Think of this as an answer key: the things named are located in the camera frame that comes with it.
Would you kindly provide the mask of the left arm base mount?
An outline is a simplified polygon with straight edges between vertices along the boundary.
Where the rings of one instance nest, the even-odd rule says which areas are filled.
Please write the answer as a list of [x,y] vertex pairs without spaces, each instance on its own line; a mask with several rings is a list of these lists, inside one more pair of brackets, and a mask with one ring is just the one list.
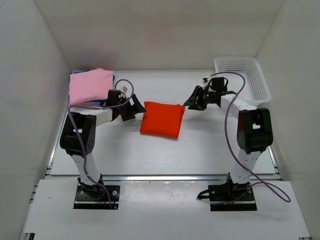
[[120,200],[120,185],[87,185],[78,179],[73,208],[77,210],[118,210]]

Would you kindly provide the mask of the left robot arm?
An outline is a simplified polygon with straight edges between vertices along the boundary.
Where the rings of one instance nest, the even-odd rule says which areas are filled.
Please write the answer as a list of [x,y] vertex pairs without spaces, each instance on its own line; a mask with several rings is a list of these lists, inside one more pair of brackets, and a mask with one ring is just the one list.
[[101,100],[99,105],[85,106],[83,109],[89,112],[68,109],[59,144],[77,167],[82,191],[94,201],[99,201],[104,197],[109,198],[110,192],[93,157],[97,127],[119,116],[123,121],[134,119],[137,114],[147,110],[134,93],[126,96],[124,91],[116,89],[109,90],[108,98]]

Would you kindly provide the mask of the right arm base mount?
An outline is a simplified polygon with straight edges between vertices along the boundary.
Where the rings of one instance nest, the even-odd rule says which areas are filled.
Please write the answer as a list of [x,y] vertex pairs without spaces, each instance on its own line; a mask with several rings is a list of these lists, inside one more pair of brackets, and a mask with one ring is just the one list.
[[208,185],[197,195],[198,200],[209,200],[211,212],[247,212],[257,211],[252,186],[247,183],[233,183],[227,180],[223,184]]

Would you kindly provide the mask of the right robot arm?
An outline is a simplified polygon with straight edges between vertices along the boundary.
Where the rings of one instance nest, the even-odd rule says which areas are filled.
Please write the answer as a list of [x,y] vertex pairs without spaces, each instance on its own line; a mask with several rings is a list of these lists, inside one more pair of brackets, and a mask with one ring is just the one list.
[[225,77],[207,77],[203,81],[205,85],[197,85],[184,106],[204,111],[208,104],[216,104],[226,110],[227,116],[237,119],[239,152],[233,155],[236,166],[222,185],[226,198],[236,200],[250,187],[250,176],[258,158],[273,143],[270,111],[250,105],[240,99],[237,92],[228,90],[229,81]]

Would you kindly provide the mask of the orange t shirt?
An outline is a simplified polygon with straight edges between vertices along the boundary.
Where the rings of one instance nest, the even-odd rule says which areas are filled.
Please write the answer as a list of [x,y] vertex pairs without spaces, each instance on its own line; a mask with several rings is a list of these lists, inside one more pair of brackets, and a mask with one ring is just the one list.
[[140,133],[177,140],[185,112],[180,104],[145,101]]

